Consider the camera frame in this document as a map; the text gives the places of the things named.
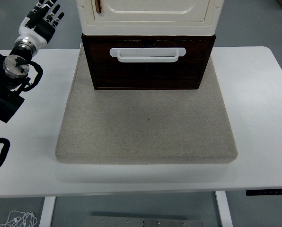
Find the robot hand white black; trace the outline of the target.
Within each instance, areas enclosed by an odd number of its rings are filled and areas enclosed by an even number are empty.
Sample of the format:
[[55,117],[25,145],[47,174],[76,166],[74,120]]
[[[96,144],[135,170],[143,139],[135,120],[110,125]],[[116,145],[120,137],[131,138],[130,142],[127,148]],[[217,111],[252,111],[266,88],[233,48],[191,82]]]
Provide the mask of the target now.
[[45,47],[64,16],[62,12],[56,17],[59,9],[60,5],[56,4],[55,0],[38,1],[21,22],[15,46],[28,49],[33,55]]

